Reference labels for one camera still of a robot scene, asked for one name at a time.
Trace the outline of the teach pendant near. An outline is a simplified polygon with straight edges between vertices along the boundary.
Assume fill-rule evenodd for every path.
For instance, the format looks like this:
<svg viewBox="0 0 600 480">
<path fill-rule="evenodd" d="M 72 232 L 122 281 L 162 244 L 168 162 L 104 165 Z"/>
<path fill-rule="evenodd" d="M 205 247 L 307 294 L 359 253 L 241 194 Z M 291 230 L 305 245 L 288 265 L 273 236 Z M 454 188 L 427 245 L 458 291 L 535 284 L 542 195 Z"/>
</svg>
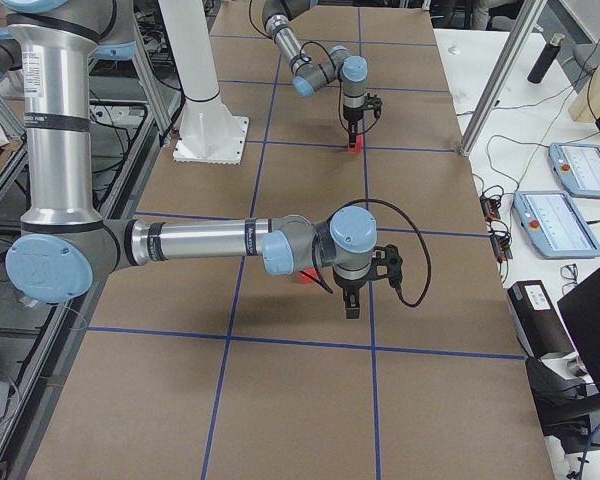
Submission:
<svg viewBox="0 0 600 480">
<path fill-rule="evenodd" d="M 541 257 L 600 257 L 600 243 L 565 191 L 517 191 L 513 209 Z"/>
</svg>

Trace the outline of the teach pendant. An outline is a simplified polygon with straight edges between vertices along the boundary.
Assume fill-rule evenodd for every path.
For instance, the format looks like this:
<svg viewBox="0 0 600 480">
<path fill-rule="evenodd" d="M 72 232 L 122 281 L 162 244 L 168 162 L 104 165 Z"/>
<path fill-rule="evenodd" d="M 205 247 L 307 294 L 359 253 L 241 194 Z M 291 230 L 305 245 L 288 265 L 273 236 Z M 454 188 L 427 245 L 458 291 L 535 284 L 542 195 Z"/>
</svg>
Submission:
<svg viewBox="0 0 600 480">
<path fill-rule="evenodd" d="M 552 143 L 549 159 L 557 179 L 574 197 L 600 199 L 600 146 Z"/>
<path fill-rule="evenodd" d="M 600 257 L 600 243 L 565 191 L 517 191 L 513 209 L 541 257 Z"/>
</svg>

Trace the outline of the black box with label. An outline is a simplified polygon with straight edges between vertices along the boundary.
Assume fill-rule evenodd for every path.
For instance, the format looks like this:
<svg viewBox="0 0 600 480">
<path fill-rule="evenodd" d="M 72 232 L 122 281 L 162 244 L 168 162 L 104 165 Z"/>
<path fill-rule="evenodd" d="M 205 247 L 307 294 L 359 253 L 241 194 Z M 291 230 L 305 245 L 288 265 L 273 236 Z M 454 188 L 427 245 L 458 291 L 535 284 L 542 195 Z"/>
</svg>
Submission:
<svg viewBox="0 0 600 480">
<path fill-rule="evenodd" d="M 541 280 L 517 281 L 506 293 L 518 339 L 529 356 L 559 359 L 575 352 Z"/>
</svg>

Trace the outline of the eyeglasses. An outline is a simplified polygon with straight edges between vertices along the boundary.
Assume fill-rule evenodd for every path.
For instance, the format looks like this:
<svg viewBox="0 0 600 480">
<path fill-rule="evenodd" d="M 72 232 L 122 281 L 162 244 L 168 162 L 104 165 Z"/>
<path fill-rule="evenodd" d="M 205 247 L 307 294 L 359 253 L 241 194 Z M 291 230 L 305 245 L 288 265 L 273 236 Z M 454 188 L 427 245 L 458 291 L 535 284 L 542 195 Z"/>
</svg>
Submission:
<svg viewBox="0 0 600 480">
<path fill-rule="evenodd" d="M 561 287 L 563 295 L 574 289 L 579 283 L 579 269 L 576 263 L 566 264 L 560 267 L 560 276 L 564 283 Z"/>
</svg>

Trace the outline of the black water bottle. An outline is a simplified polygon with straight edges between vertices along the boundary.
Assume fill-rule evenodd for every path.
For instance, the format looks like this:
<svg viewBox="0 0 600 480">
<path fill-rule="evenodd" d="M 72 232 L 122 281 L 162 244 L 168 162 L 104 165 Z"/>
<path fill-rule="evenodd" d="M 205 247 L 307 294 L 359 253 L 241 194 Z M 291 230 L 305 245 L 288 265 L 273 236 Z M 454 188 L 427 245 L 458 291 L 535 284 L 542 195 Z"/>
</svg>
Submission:
<svg viewBox="0 0 600 480">
<path fill-rule="evenodd" d="M 554 33 L 552 35 L 551 39 L 545 44 L 529 74 L 527 75 L 528 82 L 533 84 L 539 84 L 542 82 L 550 66 L 557 58 L 564 40 L 564 34 Z"/>
</svg>

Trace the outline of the teach pendant far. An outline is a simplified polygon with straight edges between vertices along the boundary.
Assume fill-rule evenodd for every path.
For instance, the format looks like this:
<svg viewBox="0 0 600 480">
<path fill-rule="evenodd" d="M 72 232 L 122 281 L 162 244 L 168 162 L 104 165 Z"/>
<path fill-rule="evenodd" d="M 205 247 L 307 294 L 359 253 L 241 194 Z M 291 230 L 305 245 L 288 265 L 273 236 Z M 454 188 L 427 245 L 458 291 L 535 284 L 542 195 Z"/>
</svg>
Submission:
<svg viewBox="0 0 600 480">
<path fill-rule="evenodd" d="M 549 159 L 557 179 L 574 197 L 600 199 L 600 146 L 552 143 Z"/>
</svg>

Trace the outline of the white pedestal base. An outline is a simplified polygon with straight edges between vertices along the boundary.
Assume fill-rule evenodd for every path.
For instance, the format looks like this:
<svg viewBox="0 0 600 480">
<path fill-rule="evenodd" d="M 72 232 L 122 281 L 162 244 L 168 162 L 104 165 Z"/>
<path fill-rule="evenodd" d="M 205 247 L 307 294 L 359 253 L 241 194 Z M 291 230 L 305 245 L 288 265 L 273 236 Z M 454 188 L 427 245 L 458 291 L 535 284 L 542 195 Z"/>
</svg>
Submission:
<svg viewBox="0 0 600 480">
<path fill-rule="evenodd" d="M 178 162 L 241 162 L 249 119 L 224 104 L 201 1 L 159 3 L 185 104 L 174 149 Z"/>
</svg>

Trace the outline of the aluminium frame post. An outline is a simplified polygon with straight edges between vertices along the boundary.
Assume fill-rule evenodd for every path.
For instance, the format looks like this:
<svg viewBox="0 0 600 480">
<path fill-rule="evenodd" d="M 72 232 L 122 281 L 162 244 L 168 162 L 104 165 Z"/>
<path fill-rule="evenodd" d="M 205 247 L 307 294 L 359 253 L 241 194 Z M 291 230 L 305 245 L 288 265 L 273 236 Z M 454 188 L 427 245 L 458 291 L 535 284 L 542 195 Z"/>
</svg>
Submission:
<svg viewBox="0 0 600 480">
<path fill-rule="evenodd" d="M 509 32 L 458 146 L 458 153 L 461 156 L 468 157 L 471 154 L 491 112 L 495 108 L 495 102 L 499 98 L 511 70 L 546 4 L 547 0 L 523 2 L 520 13 Z"/>
</svg>

